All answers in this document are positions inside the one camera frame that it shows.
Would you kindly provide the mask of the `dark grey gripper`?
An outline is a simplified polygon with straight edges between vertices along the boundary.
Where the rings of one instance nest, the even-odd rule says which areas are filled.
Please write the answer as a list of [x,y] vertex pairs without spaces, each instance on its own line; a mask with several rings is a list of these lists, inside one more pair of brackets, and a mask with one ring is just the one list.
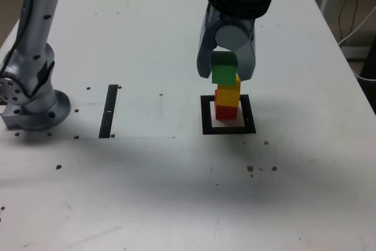
[[211,54],[216,46],[228,49],[237,59],[237,74],[242,81],[250,80],[256,67],[255,19],[238,19],[220,15],[207,4],[200,31],[197,71],[208,78],[212,72]]

